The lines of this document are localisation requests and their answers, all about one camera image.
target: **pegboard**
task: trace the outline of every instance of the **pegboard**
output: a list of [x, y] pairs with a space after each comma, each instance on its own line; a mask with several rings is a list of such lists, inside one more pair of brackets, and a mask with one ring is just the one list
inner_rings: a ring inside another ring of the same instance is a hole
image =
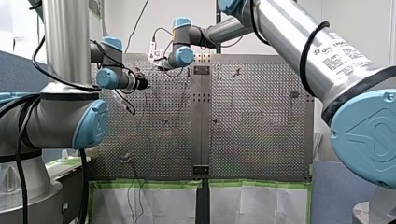
[[[158, 71], [145, 54], [126, 54], [127, 67], [140, 69], [149, 88], [126, 98], [136, 108], [133, 116], [115, 100], [112, 91], [103, 91], [108, 103], [109, 122], [98, 157], [91, 162], [93, 179], [141, 178], [191, 179], [191, 103], [187, 69], [176, 78]], [[169, 71], [174, 76], [176, 71]], [[125, 154], [131, 162], [120, 162]]]
[[[146, 74], [150, 88], [127, 96], [135, 116], [112, 91], [101, 93], [110, 118], [91, 162], [92, 178], [133, 178], [134, 166], [141, 178], [193, 179], [190, 68], [170, 78], [144, 54], [126, 54], [124, 63]], [[202, 121], [210, 127], [210, 148], [202, 149], [209, 153], [209, 178], [305, 180], [312, 162], [313, 99], [290, 67], [278, 56], [212, 55], [210, 68], [211, 118]], [[126, 153], [132, 162], [120, 162]]]
[[304, 181], [313, 99], [278, 56], [212, 57], [211, 178]]

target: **wire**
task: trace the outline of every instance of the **wire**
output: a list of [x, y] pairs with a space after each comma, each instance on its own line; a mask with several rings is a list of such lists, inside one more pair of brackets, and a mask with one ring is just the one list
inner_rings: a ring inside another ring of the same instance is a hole
[[250, 0], [250, 20], [251, 20], [251, 26], [253, 27], [254, 34], [257, 36], [257, 38], [259, 38], [259, 40], [263, 44], [271, 46], [271, 44], [267, 40], [265, 40], [264, 38], [262, 38], [260, 36], [259, 31], [257, 30], [256, 22], [254, 20], [254, 6], [253, 5], [254, 5], [254, 0]]
[[41, 68], [41, 67], [37, 64], [37, 62], [35, 61], [35, 57], [37, 56], [37, 53], [40, 51], [40, 49], [41, 49], [41, 47], [43, 46], [43, 44], [44, 44], [45, 41], [46, 41], [46, 37], [43, 36], [43, 38], [42, 38], [41, 41], [40, 41], [40, 44], [38, 45], [37, 49], [35, 49], [35, 53], [33, 54], [33, 57], [32, 57], [32, 64], [33, 64], [33, 66], [34, 66], [39, 72], [41, 72], [41, 73], [44, 74], [45, 76], [47, 76], [47, 77], [49, 77], [49, 78], [51, 78], [51, 79], [53, 79], [53, 80], [55, 80], [55, 81], [58, 81], [58, 82], [60, 82], [60, 83], [62, 83], [62, 84], [64, 84], [64, 85], [67, 85], [67, 86], [76, 88], [76, 89], [81, 90], [81, 91], [100, 91], [100, 90], [101, 90], [100, 88], [84, 87], [84, 86], [80, 86], [80, 85], [77, 85], [77, 84], [74, 84], [74, 83], [71, 83], [71, 82], [62, 80], [62, 79], [56, 77], [55, 75], [50, 74], [49, 72], [47, 72], [47, 71], [44, 70], [43, 68]]
[[232, 43], [231, 45], [226, 45], [226, 46], [221, 46], [222, 48], [226, 49], [226, 48], [230, 48], [235, 46], [237, 43], [239, 43], [242, 40], [243, 36], [239, 37], [239, 39], [237, 41], [235, 41], [234, 43]]
[[[133, 163], [132, 163], [132, 168], [133, 168], [133, 170], [134, 170], [134, 178], [133, 178], [133, 180], [132, 180], [131, 185], [130, 185], [129, 188], [128, 188], [128, 191], [127, 191], [127, 199], [128, 199], [129, 209], [131, 210], [131, 213], [132, 213], [132, 221], [133, 221], [133, 223], [135, 224], [135, 223], [137, 223], [137, 221], [139, 220], [139, 218], [140, 218], [141, 216], [143, 216], [143, 214], [145, 213], [145, 209], [144, 209], [143, 204], [142, 204], [142, 201], [141, 201], [141, 191], [142, 191], [143, 186], [146, 184], [146, 181], [143, 180], [143, 183], [140, 183], [139, 177], [138, 177], [138, 175], [137, 175], [136, 167], [134, 166]], [[130, 196], [131, 188], [132, 188], [132, 186], [134, 185], [134, 181], [135, 181], [135, 180], [137, 180], [137, 182], [138, 182], [139, 185], [140, 185], [140, 187], [139, 187], [139, 206], [140, 206], [140, 209], [142, 210], [142, 212], [141, 212], [139, 215], [137, 215], [136, 218], [134, 218], [134, 209], [132, 208], [132, 205], [131, 205], [131, 196]]]
[[79, 150], [79, 155], [81, 156], [83, 185], [82, 185], [81, 208], [78, 216], [78, 224], [85, 224], [85, 219], [88, 213], [88, 200], [90, 198], [90, 189], [89, 189], [90, 183], [88, 178], [87, 154], [85, 153], [84, 148]]
[[309, 87], [308, 81], [306, 80], [306, 61], [308, 59], [308, 53], [309, 50], [311, 49], [311, 45], [312, 42], [314, 42], [315, 36], [317, 35], [317, 33], [326, 28], [326, 27], [330, 27], [330, 23], [328, 21], [323, 21], [320, 23], [320, 25], [317, 27], [317, 29], [315, 29], [308, 37], [308, 39], [306, 40], [303, 52], [301, 53], [301, 59], [300, 59], [300, 80], [303, 83], [303, 86], [305, 88], [305, 90], [311, 94], [313, 97], [317, 97], [314, 92], [311, 90], [311, 88]]
[[154, 34], [152, 35], [152, 37], [155, 38], [155, 35], [156, 35], [157, 32], [160, 31], [160, 30], [165, 31], [165, 32], [168, 33], [169, 35], [172, 35], [172, 33], [171, 33], [170, 31], [166, 30], [165, 28], [158, 27], [158, 28], [154, 31]]
[[119, 62], [117, 60], [115, 60], [114, 58], [112, 58], [110, 55], [108, 55], [106, 53], [106, 51], [103, 49], [103, 47], [96, 41], [96, 40], [90, 40], [91, 43], [93, 43], [94, 45], [96, 45], [96, 47], [99, 49], [99, 51], [103, 54], [103, 56], [106, 56], [109, 60], [113, 61], [114, 63], [116, 63], [117, 65], [114, 64], [110, 64], [110, 65], [104, 65], [102, 64], [102, 66], [107, 66], [107, 67], [120, 67], [120, 68], [126, 68], [125, 65], [122, 62]]
[[11, 109], [15, 108], [18, 105], [24, 104], [26, 102], [30, 102], [34, 99], [36, 99], [38, 96], [40, 96], [40, 94], [38, 93], [33, 93], [33, 94], [29, 94], [29, 95], [25, 95], [22, 96], [16, 100], [13, 100], [11, 102], [9, 102], [6, 105], [3, 105], [0, 108], [0, 118], [2, 118], [8, 111], [10, 111]]
[[141, 216], [143, 216], [143, 214], [145, 214], [145, 209], [143, 208], [142, 197], [141, 197], [141, 195], [142, 195], [142, 188], [143, 188], [143, 186], [144, 186], [145, 184], [146, 184], [146, 181], [145, 181], [145, 180], [143, 180], [143, 184], [140, 184], [140, 188], [139, 188], [139, 206], [140, 206], [140, 209], [142, 210], [142, 212], [137, 216], [136, 221], [135, 221], [134, 223], [137, 223], [137, 221], [139, 220], [139, 218], [140, 218]]
[[[171, 41], [169, 42], [169, 44], [168, 44], [168, 46], [166, 46], [165, 52], [164, 52], [163, 54], [165, 54], [166, 51], [168, 51], [168, 49], [169, 49], [169, 47], [171, 46], [172, 42], [173, 42], [173, 40], [171, 40]], [[169, 75], [169, 74], [166, 72], [165, 67], [164, 67], [164, 62], [163, 62], [163, 72], [164, 72], [167, 76], [169, 76], [169, 77], [178, 77], [178, 76], [180, 76], [180, 75], [183, 73], [183, 70], [184, 70], [184, 67], [182, 67], [182, 68], [180, 69], [180, 72], [179, 72], [177, 75], [171, 76], [171, 75]]]
[[132, 33], [129, 35], [128, 44], [127, 44], [127, 46], [126, 46], [125, 53], [128, 51], [129, 45], [130, 45], [130, 43], [131, 43], [131, 38], [132, 38], [132, 36], [134, 35], [134, 32], [136, 32], [137, 25], [139, 24], [140, 19], [142, 19], [143, 13], [145, 12], [145, 9], [146, 9], [146, 6], [148, 5], [148, 3], [149, 3], [149, 0], [147, 0], [146, 3], [145, 3], [145, 5], [143, 6], [142, 11], [140, 12], [139, 17], [137, 18], [136, 24], [134, 25], [134, 30], [133, 30]]
[[129, 109], [129, 107], [127, 106], [127, 110], [132, 114], [135, 115], [136, 114], [136, 108], [134, 107], [134, 105], [132, 105], [132, 103], [126, 99], [125, 97], [122, 96], [122, 94], [118, 91], [118, 90], [114, 90], [116, 92], [116, 94], [125, 102], [127, 103], [134, 111], [131, 111]]
[[129, 209], [131, 210], [131, 214], [132, 214], [132, 223], [134, 224], [134, 209], [132, 208], [132, 205], [131, 205], [131, 196], [130, 196], [131, 188], [133, 185], [134, 185], [134, 178], [132, 179], [132, 183], [127, 190], [128, 205], [129, 205]]
[[18, 173], [20, 175], [20, 181], [21, 181], [23, 224], [29, 223], [29, 215], [28, 215], [28, 195], [27, 195], [26, 179], [25, 179], [25, 175], [24, 175], [24, 171], [23, 171], [22, 162], [21, 162], [21, 144], [22, 144], [23, 135], [26, 132], [27, 123], [29, 122], [32, 112], [39, 101], [40, 101], [40, 98], [39, 98], [39, 96], [37, 96], [35, 98], [35, 100], [30, 104], [29, 109], [26, 112], [26, 115], [24, 117], [22, 126], [20, 128], [20, 132], [18, 135], [17, 151], [15, 153], [16, 163], [17, 163], [17, 167], [18, 167]]

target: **power cord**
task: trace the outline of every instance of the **power cord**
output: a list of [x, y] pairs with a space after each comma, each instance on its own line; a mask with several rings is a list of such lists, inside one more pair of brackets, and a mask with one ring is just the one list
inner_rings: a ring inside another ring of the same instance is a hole
[[254, 0], [250, 0], [250, 20], [251, 20], [251, 26], [253, 28], [254, 34], [257, 36], [257, 38], [259, 38], [259, 40], [263, 44], [271, 46], [271, 44], [267, 40], [265, 40], [264, 38], [262, 38], [260, 36], [259, 31], [257, 30], [256, 22], [255, 22], [255, 19], [254, 19]]
[[137, 25], [139, 24], [140, 19], [142, 19], [143, 13], [145, 12], [145, 9], [146, 9], [146, 6], [148, 5], [148, 3], [149, 3], [149, 0], [147, 0], [146, 3], [145, 3], [145, 5], [143, 6], [142, 11], [140, 12], [139, 17], [137, 18], [136, 24], [134, 25], [134, 30], [133, 30], [132, 33], [129, 35], [128, 44], [127, 44], [127, 46], [126, 46], [125, 53], [128, 51], [129, 45], [130, 45], [130, 43], [131, 43], [131, 38], [132, 38], [132, 36], [134, 35], [134, 32], [136, 32]]
[[241, 35], [241, 37], [239, 37], [239, 39], [238, 40], [236, 40], [234, 43], [232, 43], [231, 45], [226, 45], [226, 46], [222, 46], [222, 45], [220, 45], [222, 48], [224, 48], [224, 49], [227, 49], [227, 48], [230, 48], [230, 47], [233, 47], [233, 46], [235, 46], [237, 43], [239, 43], [241, 40], [242, 40], [242, 38], [243, 38], [243, 36]]
[[88, 200], [90, 199], [90, 189], [89, 189], [89, 178], [88, 178], [88, 162], [87, 162], [87, 154], [85, 153], [85, 149], [79, 150], [79, 155], [81, 157], [81, 167], [82, 167], [82, 198], [81, 198], [81, 207], [78, 215], [78, 224], [85, 224], [85, 219], [88, 214]]
[[311, 90], [309, 87], [308, 81], [306, 80], [306, 61], [308, 59], [308, 53], [309, 50], [311, 49], [311, 45], [314, 42], [315, 36], [319, 31], [321, 31], [324, 28], [329, 28], [330, 23], [328, 21], [323, 21], [320, 23], [317, 29], [315, 29], [308, 37], [306, 40], [305, 46], [303, 48], [303, 52], [301, 54], [301, 59], [300, 59], [300, 80], [303, 83], [303, 86], [305, 90], [311, 94], [313, 97], [317, 97], [314, 92]]
[[126, 107], [126, 110], [132, 114], [135, 115], [136, 114], [136, 108], [134, 107], [134, 105], [128, 100], [126, 99], [124, 96], [122, 96], [122, 94], [119, 92], [119, 90], [114, 90], [114, 92], [126, 103], [128, 104], [134, 111], [131, 111], [131, 109], [129, 108], [129, 106]]
[[47, 77], [49, 77], [49, 78], [51, 78], [51, 79], [53, 79], [53, 80], [55, 80], [55, 81], [58, 81], [58, 82], [60, 82], [60, 83], [62, 83], [62, 84], [64, 84], [64, 85], [67, 85], [67, 86], [76, 88], [76, 89], [81, 90], [81, 91], [100, 91], [100, 90], [101, 90], [100, 88], [84, 87], [84, 86], [80, 86], [80, 85], [77, 85], [77, 84], [74, 84], [74, 83], [65, 81], [65, 80], [63, 80], [63, 79], [61, 79], [61, 78], [56, 77], [55, 75], [50, 74], [49, 72], [47, 72], [46, 70], [44, 70], [43, 68], [41, 68], [41, 67], [37, 64], [37, 61], [35, 60], [35, 58], [36, 58], [37, 53], [40, 51], [40, 49], [41, 49], [41, 47], [43, 46], [43, 44], [44, 44], [45, 41], [46, 41], [46, 37], [43, 36], [43, 38], [42, 38], [41, 41], [40, 41], [40, 44], [38, 45], [37, 49], [35, 49], [35, 53], [33, 54], [33, 57], [32, 57], [32, 64], [33, 64], [33, 66], [35, 67], [35, 69], [37, 69], [37, 70], [38, 70], [39, 72], [41, 72], [42, 74], [44, 74], [45, 76], [47, 76]]
[[22, 191], [22, 219], [23, 219], [23, 224], [28, 224], [29, 223], [29, 213], [28, 213], [28, 195], [27, 195], [27, 187], [26, 187], [26, 178], [24, 175], [23, 171], [23, 166], [21, 162], [21, 144], [22, 144], [22, 139], [23, 135], [26, 132], [26, 127], [27, 123], [29, 122], [29, 119], [33, 113], [33, 110], [35, 106], [40, 102], [40, 97], [36, 96], [33, 98], [32, 103], [27, 103], [25, 107], [29, 106], [26, 115], [24, 117], [19, 135], [18, 135], [18, 142], [17, 142], [17, 151], [15, 153], [15, 159], [18, 167], [18, 173], [20, 175], [20, 181], [21, 181], [21, 191]]
[[169, 35], [172, 35], [172, 33], [171, 33], [170, 31], [166, 30], [165, 28], [163, 28], [163, 27], [158, 27], [158, 28], [154, 31], [154, 34], [152, 35], [152, 40], [153, 40], [153, 41], [155, 41], [155, 35], [156, 35], [157, 32], [160, 31], [160, 30], [165, 31], [165, 32], [168, 33]]
[[18, 99], [15, 99], [15, 100], [9, 102], [6, 105], [3, 105], [0, 108], [0, 118], [2, 118], [8, 111], [10, 111], [11, 109], [15, 108], [16, 106], [24, 104], [26, 102], [31, 102], [31, 101], [35, 100], [37, 97], [39, 97], [39, 96], [40, 96], [40, 94], [33, 93], [33, 94], [22, 96], [22, 97], [20, 97]]
[[[132, 163], [132, 168], [134, 170], [134, 178], [132, 179], [132, 183], [128, 188], [127, 199], [128, 199], [129, 209], [131, 210], [131, 213], [132, 213], [132, 222], [133, 222], [133, 224], [136, 224], [137, 221], [139, 220], [139, 218], [141, 216], [143, 216], [143, 214], [145, 213], [145, 210], [144, 210], [144, 207], [143, 207], [143, 204], [141, 201], [141, 191], [142, 191], [143, 186], [146, 184], [146, 181], [144, 180], [143, 183], [140, 183], [139, 177], [137, 175], [136, 167], [134, 166], [133, 163]], [[134, 218], [134, 209], [132, 208], [132, 205], [131, 205], [131, 196], [130, 196], [131, 188], [134, 185], [135, 180], [137, 180], [137, 183], [139, 183], [139, 185], [140, 185], [139, 186], [139, 206], [140, 206], [140, 209], [142, 210], [142, 212], [139, 215], [137, 215], [136, 218]]]
[[[165, 52], [164, 52], [163, 54], [165, 54], [166, 51], [168, 51], [168, 49], [169, 49], [169, 47], [171, 46], [172, 43], [173, 43], [173, 40], [171, 40], [171, 41], [169, 42], [169, 44], [168, 44], [168, 46], [166, 47]], [[169, 75], [168, 72], [166, 72], [165, 67], [163, 66], [163, 72], [164, 72], [167, 76], [169, 76], [169, 77], [171, 77], [171, 78], [173, 78], [173, 77], [179, 77], [179, 76], [183, 73], [183, 71], [184, 71], [184, 67], [182, 67], [182, 68], [180, 69], [180, 72], [179, 72], [177, 75], [172, 76], [172, 75]]]

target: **white wall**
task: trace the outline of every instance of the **white wall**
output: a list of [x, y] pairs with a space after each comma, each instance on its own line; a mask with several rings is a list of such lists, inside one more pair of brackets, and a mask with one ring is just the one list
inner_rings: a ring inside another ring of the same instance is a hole
[[[109, 35], [119, 37], [124, 44], [124, 49], [145, 2], [146, 0], [105, 0], [107, 32]], [[216, 23], [216, 0], [150, 0], [131, 40], [128, 52], [147, 53], [155, 29], [163, 27], [171, 31], [173, 19], [180, 16], [189, 17], [192, 24], [197, 26], [206, 28], [209, 25], [214, 25]], [[223, 20], [227, 18], [226, 15], [222, 15]], [[157, 43], [160, 49], [164, 49], [170, 40], [170, 35], [162, 31], [157, 33]], [[231, 40], [223, 45], [230, 45], [234, 41]], [[201, 50], [196, 47], [193, 49], [196, 52], [209, 52], [208, 49]], [[263, 45], [254, 34], [244, 36], [237, 45], [223, 49], [222, 53], [276, 54], [272, 48]]]
[[[27, 0], [0, 0], [0, 50], [24, 58], [32, 58], [44, 34], [44, 25]], [[36, 58], [46, 61], [45, 46]]]

